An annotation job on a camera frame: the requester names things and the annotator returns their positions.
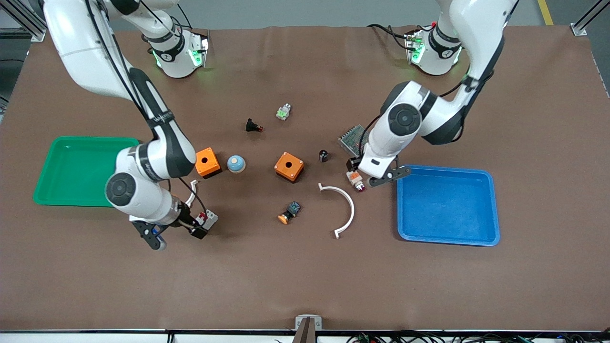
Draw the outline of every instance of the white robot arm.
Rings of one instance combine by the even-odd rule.
[[[504,45],[502,31],[517,0],[453,0],[449,19],[468,51],[470,68],[452,101],[446,101],[414,81],[398,84],[381,107],[381,116],[371,131],[364,153],[352,159],[351,168],[372,176],[378,186],[408,175],[391,163],[417,134],[433,145],[458,139],[464,119]]]
[[[175,0],[149,2],[169,6]],[[185,226],[198,238],[203,238],[207,230],[190,216],[188,206],[158,184],[188,175],[195,166],[195,149],[147,75],[124,58],[109,26],[111,15],[126,16],[132,11],[127,16],[140,27],[148,20],[150,27],[145,34],[151,38],[162,35],[162,26],[152,16],[145,18],[140,4],[131,0],[47,0],[44,12],[59,56],[74,81],[93,93],[133,101],[152,130],[150,142],[118,153],[115,174],[106,184],[106,197],[115,208],[130,215],[151,248],[161,250],[165,241],[159,234],[168,226]],[[160,12],[157,15],[166,17]],[[168,39],[186,41],[172,37]],[[178,54],[164,70],[190,73],[192,66],[189,57]]]

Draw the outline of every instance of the brown tabletop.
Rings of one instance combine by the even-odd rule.
[[[0,328],[283,328],[302,313],[323,316],[329,329],[608,326],[610,101],[589,41],[563,26],[505,33],[464,137],[447,146],[417,139],[401,154],[409,164],[492,174],[501,240],[488,248],[400,239],[395,185],[357,194],[337,144],[396,83],[442,93],[467,58],[431,77],[372,29],[213,31],[211,68],[171,79],[138,32],[118,33],[196,150],[248,164],[199,183],[220,217],[205,239],[171,229],[156,252],[115,209],[32,201],[56,137],[151,136],[133,104],[79,88],[49,37],[33,44],[0,125]],[[282,122],[274,115],[286,102],[293,112]],[[246,133],[247,118],[266,131]],[[325,164],[321,149],[332,154]],[[306,163],[296,184],[273,171],[284,151]],[[332,230],[348,205],[318,182],[354,198],[356,217],[339,240]],[[284,226],[276,216],[293,200],[303,210]]]

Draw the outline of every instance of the small black cylinder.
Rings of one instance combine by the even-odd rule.
[[[320,162],[328,161],[328,151],[320,150]]]

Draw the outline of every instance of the orange block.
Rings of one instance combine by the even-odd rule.
[[[275,172],[286,180],[295,183],[299,174],[303,171],[305,163],[298,157],[284,153],[275,164]]]
[[[195,168],[197,168],[197,173],[204,179],[211,178],[223,171],[212,148],[203,149],[197,153]]]

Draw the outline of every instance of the green and white connector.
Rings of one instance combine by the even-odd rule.
[[[276,113],[275,116],[280,120],[286,120],[286,119],[288,119],[288,116],[290,115],[291,108],[292,108],[292,106],[290,104],[283,105],[282,107],[280,107],[278,109],[278,113]]]

